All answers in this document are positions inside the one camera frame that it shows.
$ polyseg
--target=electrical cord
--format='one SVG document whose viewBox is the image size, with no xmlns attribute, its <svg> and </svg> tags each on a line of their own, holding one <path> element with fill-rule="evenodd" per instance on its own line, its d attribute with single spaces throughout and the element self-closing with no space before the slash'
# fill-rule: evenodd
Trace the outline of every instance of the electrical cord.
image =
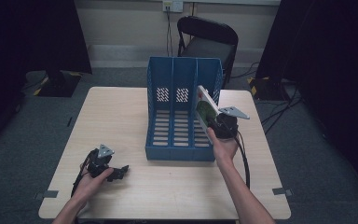
<svg viewBox="0 0 358 224">
<path fill-rule="evenodd" d="M 240 132 L 238 132 L 238 134 L 241 137 L 241 141 L 242 141 L 242 145 L 240 144 L 240 141 L 238 140 L 237 137 L 234 137 L 234 140 L 237 142 L 240 151 L 241 151 L 241 155 L 242 155 L 242 160 L 243 160 L 243 166 L 245 168 L 245 173 L 246 173 L 246 186 L 248 187 L 248 189 L 251 188 L 251 175 L 250 175 L 250 171 L 249 171 L 249 163 L 248 163 L 248 159 L 246 158 L 246 154 L 245 154 L 245 144 L 243 143 L 243 138 L 242 138 L 242 134 Z"/>
<path fill-rule="evenodd" d="M 294 99 L 295 99 L 295 96 L 296 96 L 297 91 L 298 91 L 298 87 L 296 87 L 296 90 L 295 90 L 295 92 L 293 93 L 293 96 L 290 98 L 289 102 L 287 103 L 287 105 L 286 105 L 286 107 L 285 107 L 284 109 L 282 109 L 282 110 L 280 110 L 280 111 L 278 111 L 278 112 L 276 112 L 276 113 L 270 115 L 268 118 L 266 118 L 266 119 L 264 119 L 263 121 L 261 121 L 261 123 L 264 124 L 266 121 L 268 121 L 268 120 L 271 119 L 272 117 L 275 117 L 276 115 L 279 115 L 279 116 L 272 122 L 272 124 L 266 129 L 266 131 L 264 132 L 265 135 L 267 135 L 267 134 L 269 133 L 269 131 L 271 130 L 271 128 L 278 122 L 278 120 L 281 118 L 281 116 L 283 115 L 283 113 L 284 113 L 287 109 L 289 109 L 289 108 L 293 107 L 294 105 L 297 105 L 299 102 L 301 102 L 301 99 L 302 99 L 302 98 L 300 97 L 300 99 L 299 99 L 297 102 L 295 102 L 294 104 L 292 104 L 292 102 L 293 102 Z"/>
<path fill-rule="evenodd" d="M 275 109 L 277 109 L 277 108 L 278 108 L 279 106 L 281 106 L 281 105 L 286 105 L 286 104 L 287 104 L 287 102 L 284 102 L 284 103 L 280 103 L 280 104 L 275 105 L 274 108 L 272 108 L 271 112 L 269 113 L 269 116 L 268 116 L 266 119 L 263 119 L 263 120 L 261 121 L 261 124 L 265 124 L 265 123 L 269 122 L 269 120 L 270 120 L 271 118 L 275 117 L 277 114 L 279 114 L 280 112 L 282 112 L 282 111 L 280 110 L 278 113 L 274 113 Z"/>
<path fill-rule="evenodd" d="M 252 72 L 251 72 L 251 70 L 252 70 L 253 66 L 254 66 L 255 64 L 258 64 L 258 63 L 259 63 L 259 62 L 257 62 L 257 63 L 252 63 L 252 64 L 251 64 L 251 67 L 250 67 L 250 68 L 248 69 L 248 71 L 246 71 L 244 74 L 241 74 L 241 75 L 238 75 L 238 76 L 234 76 L 234 77 L 231 77 L 231 78 L 246 77 L 246 76 L 249 76 L 249 75 L 255 73 L 257 70 L 252 71 Z"/>
<path fill-rule="evenodd" d="M 272 102 L 257 102 L 255 105 L 285 105 L 286 102 L 280 103 L 280 104 L 274 104 Z"/>
<path fill-rule="evenodd" d="M 171 56 L 173 57 L 173 48 L 172 48 L 172 34 L 171 34 L 171 16 L 170 16 L 170 7 L 165 7 L 167 11 L 167 19 L 168 19 L 168 30 L 167 30 L 167 54 L 170 57 L 170 52 L 168 50 L 168 42 L 171 42 Z"/>
<path fill-rule="evenodd" d="M 191 8 L 191 16 L 194 16 L 194 8 L 196 6 L 196 3 L 193 2 L 193 7 Z"/>
<path fill-rule="evenodd" d="M 72 188 L 71 198 L 72 198 L 72 196 L 74 196 L 75 191 L 77 189 L 77 186 L 80 183 L 81 178 L 83 178 L 84 175 L 88 174 L 88 173 L 85 173 L 85 174 L 82 175 L 81 173 L 83 172 L 84 168 L 89 164 L 88 160 L 89 160 L 90 156 L 91 156 L 91 153 L 89 153 L 89 155 L 87 155 L 86 159 L 84 160 L 83 164 L 81 165 L 79 174 L 77 175 L 76 181 L 74 183 L 74 187 Z M 77 217 L 75 217 L 75 224 L 79 224 L 79 220 L 78 220 Z"/>
</svg>

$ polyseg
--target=person's left hand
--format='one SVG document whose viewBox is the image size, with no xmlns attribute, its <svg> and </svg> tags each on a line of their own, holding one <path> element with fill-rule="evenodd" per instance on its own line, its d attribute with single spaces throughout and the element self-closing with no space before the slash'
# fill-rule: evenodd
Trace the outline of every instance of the person's left hand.
<svg viewBox="0 0 358 224">
<path fill-rule="evenodd" d="M 111 167 L 107 168 L 100 175 L 92 178 L 91 174 L 89 174 L 87 168 L 85 167 L 82 171 L 83 177 L 81 178 L 72 198 L 78 200 L 82 203 L 82 207 L 84 207 L 89 198 L 98 192 L 98 189 L 101 187 L 104 180 L 113 173 L 113 170 L 114 169 Z"/>
</svg>

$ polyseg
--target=black chair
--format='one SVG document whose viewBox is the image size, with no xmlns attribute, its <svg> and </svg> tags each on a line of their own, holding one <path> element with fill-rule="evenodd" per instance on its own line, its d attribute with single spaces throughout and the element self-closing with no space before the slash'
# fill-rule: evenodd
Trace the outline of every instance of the black chair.
<svg viewBox="0 0 358 224">
<path fill-rule="evenodd" d="M 178 57 L 218 58 L 225 76 L 222 89 L 229 82 L 238 46 L 237 33 L 228 25 L 195 16 L 186 16 L 177 22 L 179 31 Z M 183 34 L 190 35 L 185 45 Z"/>
</svg>

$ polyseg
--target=black cable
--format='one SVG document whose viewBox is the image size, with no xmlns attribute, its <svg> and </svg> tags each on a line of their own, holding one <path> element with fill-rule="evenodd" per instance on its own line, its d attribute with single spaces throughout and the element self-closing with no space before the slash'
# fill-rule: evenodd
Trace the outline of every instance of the black cable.
<svg viewBox="0 0 358 224">
<path fill-rule="evenodd" d="M 171 56 L 173 56 L 173 48 L 172 48 L 172 34 L 171 34 L 171 16 L 170 16 L 170 7 L 165 7 L 167 11 L 167 19 L 168 19 L 168 30 L 167 30 L 167 54 L 170 57 L 170 52 L 168 50 L 168 42 L 171 42 Z"/>
<path fill-rule="evenodd" d="M 283 115 L 283 113 L 284 113 L 288 108 L 293 107 L 294 105 L 297 105 L 298 103 L 301 102 L 301 100 L 302 100 L 302 98 L 300 97 L 300 99 L 299 99 L 297 102 L 295 102 L 293 105 L 288 104 L 285 109 L 282 109 L 281 111 L 275 113 L 275 115 L 276 115 L 276 114 L 279 114 L 279 113 L 281 113 L 281 114 L 279 115 L 279 117 L 277 117 L 277 118 L 274 120 L 274 122 L 271 124 L 271 126 L 269 126 L 269 128 L 264 132 L 264 134 L 267 135 L 267 133 L 269 132 L 269 130 L 271 130 L 272 126 L 274 126 L 275 123 L 278 122 L 278 119 L 281 118 L 281 116 Z"/>
<path fill-rule="evenodd" d="M 243 166 L 245 167 L 246 186 L 248 186 L 248 189 L 250 189 L 251 188 L 251 175 L 250 175 L 250 171 L 249 171 L 248 159 L 246 158 L 246 154 L 245 154 L 245 144 L 243 143 L 243 137 L 242 137 L 242 134 L 240 133 L 240 131 L 238 131 L 238 134 L 240 135 L 242 145 L 243 145 L 243 147 L 241 147 L 241 144 L 239 144 L 239 141 L 237 141 L 237 144 L 240 147 L 240 151 L 241 151 L 241 154 L 242 154 Z"/>
<path fill-rule="evenodd" d="M 277 109 L 280 105 L 285 105 L 287 104 L 287 102 L 284 102 L 284 103 L 281 103 L 281 104 L 278 104 L 278 105 L 275 105 L 274 108 L 272 108 L 271 112 L 269 113 L 269 116 L 266 118 L 266 119 L 263 119 L 261 121 L 261 124 L 264 124 L 264 123 L 267 123 L 269 122 L 269 120 L 273 117 L 275 117 L 277 114 L 281 113 L 282 111 L 280 110 L 278 113 L 274 113 L 275 109 Z"/>
<path fill-rule="evenodd" d="M 91 152 L 89 153 L 89 155 L 87 155 L 86 159 L 84 160 L 83 164 L 81 165 L 81 168 L 80 168 L 80 171 L 79 171 L 79 174 L 77 175 L 77 178 L 76 178 L 76 181 L 74 183 L 74 187 L 72 188 L 72 192 L 71 192 L 71 198 L 72 196 L 74 196 L 75 194 L 75 191 L 77 189 L 77 186 L 79 185 L 80 183 L 80 180 L 81 178 L 83 178 L 84 175 L 88 174 L 89 172 L 85 173 L 85 174 L 81 174 L 84 170 L 84 168 L 87 166 L 88 164 L 88 159 L 90 158 L 91 156 Z M 77 217 L 75 217 L 75 224 L 79 224 L 79 220 Z"/>
<path fill-rule="evenodd" d="M 250 68 L 248 69 L 248 71 L 246 71 L 244 74 L 241 74 L 241 75 L 238 75 L 238 76 L 234 76 L 234 77 L 231 77 L 231 78 L 246 77 L 246 76 L 249 76 L 249 75 L 255 73 L 257 70 L 252 71 L 252 72 L 251 72 L 251 70 L 252 70 L 253 66 L 254 66 L 255 64 L 258 64 L 258 63 L 259 63 L 259 62 L 257 62 L 257 63 L 252 63 L 252 64 L 251 64 L 251 67 L 250 67 Z"/>
<path fill-rule="evenodd" d="M 255 105 L 285 105 L 286 102 L 280 103 L 280 104 L 274 104 L 272 102 L 257 102 Z"/>
<path fill-rule="evenodd" d="M 191 16 L 194 16 L 194 7 L 196 6 L 196 3 L 193 2 L 193 7 L 191 8 Z"/>
</svg>

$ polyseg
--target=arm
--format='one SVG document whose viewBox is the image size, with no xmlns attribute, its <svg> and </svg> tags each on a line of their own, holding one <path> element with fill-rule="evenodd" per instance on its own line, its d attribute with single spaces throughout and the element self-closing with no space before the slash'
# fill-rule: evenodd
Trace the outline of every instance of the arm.
<svg viewBox="0 0 358 224">
<path fill-rule="evenodd" d="M 82 172 L 83 177 L 77 186 L 73 197 L 65 204 L 61 212 L 52 222 L 53 224 L 73 223 L 77 213 L 86 205 L 103 184 L 104 180 L 113 173 L 113 168 L 104 170 L 100 175 L 92 178 L 85 168 Z"/>
<path fill-rule="evenodd" d="M 213 153 L 217 166 L 225 179 L 228 192 L 231 195 L 241 224 L 247 223 L 275 223 L 272 216 L 248 189 L 234 166 L 233 158 L 238 145 L 234 139 L 219 140 L 212 128 L 208 128 L 208 135 L 213 141 Z"/>
</svg>

